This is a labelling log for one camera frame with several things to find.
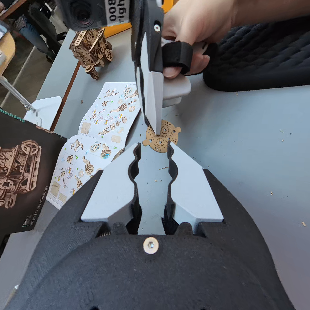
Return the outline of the person's right forearm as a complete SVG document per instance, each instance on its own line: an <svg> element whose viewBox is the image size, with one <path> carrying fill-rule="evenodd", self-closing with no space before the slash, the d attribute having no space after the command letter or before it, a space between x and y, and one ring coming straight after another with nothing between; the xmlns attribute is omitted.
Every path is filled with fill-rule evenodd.
<svg viewBox="0 0 310 310"><path fill-rule="evenodd" d="M310 14L309 0L240 0L232 27L284 21Z"/></svg>

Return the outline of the dark teal model kit box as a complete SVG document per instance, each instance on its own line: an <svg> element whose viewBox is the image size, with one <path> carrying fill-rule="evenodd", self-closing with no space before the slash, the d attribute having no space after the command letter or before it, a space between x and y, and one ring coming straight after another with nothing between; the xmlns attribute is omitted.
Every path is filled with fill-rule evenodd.
<svg viewBox="0 0 310 310"><path fill-rule="evenodd" d="M0 110L0 240L32 230L67 138Z"/></svg>

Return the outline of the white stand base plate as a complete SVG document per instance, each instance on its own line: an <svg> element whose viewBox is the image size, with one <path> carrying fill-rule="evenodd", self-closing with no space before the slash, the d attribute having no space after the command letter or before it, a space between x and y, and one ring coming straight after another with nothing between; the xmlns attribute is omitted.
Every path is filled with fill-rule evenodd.
<svg viewBox="0 0 310 310"><path fill-rule="evenodd" d="M31 104L30 110L27 110L24 120L50 131L61 103L60 96L36 100Z"/></svg>

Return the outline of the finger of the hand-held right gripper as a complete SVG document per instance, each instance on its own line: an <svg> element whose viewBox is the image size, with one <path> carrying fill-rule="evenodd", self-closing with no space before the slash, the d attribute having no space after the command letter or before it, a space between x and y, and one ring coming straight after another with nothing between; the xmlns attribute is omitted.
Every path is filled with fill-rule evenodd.
<svg viewBox="0 0 310 310"><path fill-rule="evenodd" d="M154 127L154 87L149 37L144 36L141 43L140 62L136 70L137 90L145 122Z"/></svg>
<svg viewBox="0 0 310 310"><path fill-rule="evenodd" d="M161 72L149 70L146 33L144 34L141 47L141 69L143 75L145 116L155 135L160 135L164 76Z"/></svg>

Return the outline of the round perforated wooden disc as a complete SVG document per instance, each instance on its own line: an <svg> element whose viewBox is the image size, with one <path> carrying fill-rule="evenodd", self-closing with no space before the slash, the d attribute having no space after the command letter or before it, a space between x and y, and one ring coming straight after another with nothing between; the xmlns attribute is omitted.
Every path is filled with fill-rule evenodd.
<svg viewBox="0 0 310 310"><path fill-rule="evenodd" d="M168 142L177 144L178 133L181 132L180 127L175 127L171 122L166 120L161 121L160 134L156 135L151 126L146 130L146 139L142 141L144 146L150 146L156 152L166 153Z"/></svg>

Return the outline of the person's right hand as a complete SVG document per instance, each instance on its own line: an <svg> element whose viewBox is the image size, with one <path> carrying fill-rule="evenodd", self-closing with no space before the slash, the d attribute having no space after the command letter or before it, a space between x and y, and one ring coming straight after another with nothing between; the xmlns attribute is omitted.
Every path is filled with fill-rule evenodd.
<svg viewBox="0 0 310 310"><path fill-rule="evenodd" d="M238 10L233 0L180 0L164 16L162 37L193 45L220 40Z"/></svg>

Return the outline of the wooden poster board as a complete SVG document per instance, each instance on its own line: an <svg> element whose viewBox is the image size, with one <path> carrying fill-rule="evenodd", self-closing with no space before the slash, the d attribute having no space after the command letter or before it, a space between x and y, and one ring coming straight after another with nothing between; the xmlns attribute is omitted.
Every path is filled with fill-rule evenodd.
<svg viewBox="0 0 310 310"><path fill-rule="evenodd" d="M5 60L0 66L0 75L2 76L11 60L13 59L16 51L15 41L10 32L7 32L0 41L0 50L5 55Z"/></svg>

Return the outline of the small wooden vehicle model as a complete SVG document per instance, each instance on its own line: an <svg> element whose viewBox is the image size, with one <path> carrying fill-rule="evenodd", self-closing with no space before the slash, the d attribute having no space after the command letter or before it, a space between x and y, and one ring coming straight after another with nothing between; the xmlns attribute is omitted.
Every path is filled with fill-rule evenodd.
<svg viewBox="0 0 310 310"><path fill-rule="evenodd" d="M106 40L104 32L104 27L78 31L69 46L85 72L95 80L99 78L96 68L104 67L113 60L112 45Z"/></svg>

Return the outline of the yellow plastic bin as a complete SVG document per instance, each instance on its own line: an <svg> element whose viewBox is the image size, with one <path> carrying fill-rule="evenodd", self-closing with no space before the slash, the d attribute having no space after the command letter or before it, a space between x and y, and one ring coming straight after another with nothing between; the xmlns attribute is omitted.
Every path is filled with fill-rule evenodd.
<svg viewBox="0 0 310 310"><path fill-rule="evenodd" d="M176 2L178 2L178 0L162 0L161 7L164 10L164 14L166 14L173 7L173 5L176 4ZM125 30L128 30L131 27L132 27L131 23L107 26L105 27L104 35L106 38L108 38L118 33L121 33Z"/></svg>

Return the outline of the black textured wrist rest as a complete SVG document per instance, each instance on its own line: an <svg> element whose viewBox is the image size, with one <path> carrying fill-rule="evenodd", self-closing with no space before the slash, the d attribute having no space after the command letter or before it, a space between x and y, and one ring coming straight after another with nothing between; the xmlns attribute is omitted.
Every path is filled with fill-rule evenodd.
<svg viewBox="0 0 310 310"><path fill-rule="evenodd" d="M205 51L205 84L253 91L310 84L310 17L232 28Z"/></svg>

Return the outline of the white instruction booklet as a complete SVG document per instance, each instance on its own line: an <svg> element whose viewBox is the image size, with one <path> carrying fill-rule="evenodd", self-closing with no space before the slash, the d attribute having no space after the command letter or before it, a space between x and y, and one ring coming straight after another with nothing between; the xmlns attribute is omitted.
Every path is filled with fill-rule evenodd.
<svg viewBox="0 0 310 310"><path fill-rule="evenodd" d="M137 86L105 83L80 122L77 135L60 151L46 199L60 209L97 171L125 148L140 111Z"/></svg>

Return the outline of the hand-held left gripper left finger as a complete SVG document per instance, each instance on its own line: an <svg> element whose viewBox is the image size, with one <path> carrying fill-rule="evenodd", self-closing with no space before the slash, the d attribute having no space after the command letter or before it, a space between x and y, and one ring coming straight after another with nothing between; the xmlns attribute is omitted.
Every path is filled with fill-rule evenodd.
<svg viewBox="0 0 310 310"><path fill-rule="evenodd" d="M121 222L137 233L142 217L138 187L141 143L135 143L106 166L81 216L84 222L105 222L112 229Z"/></svg>

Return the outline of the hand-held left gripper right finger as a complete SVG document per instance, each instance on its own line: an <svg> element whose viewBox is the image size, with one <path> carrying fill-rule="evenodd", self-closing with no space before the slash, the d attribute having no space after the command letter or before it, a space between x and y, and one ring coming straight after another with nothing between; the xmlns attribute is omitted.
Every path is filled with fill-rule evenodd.
<svg viewBox="0 0 310 310"><path fill-rule="evenodd" d="M203 168L172 142L168 142L167 157L172 180L162 218L165 234L174 234L182 223L189 223L196 234L200 222L222 222L224 217Z"/></svg>

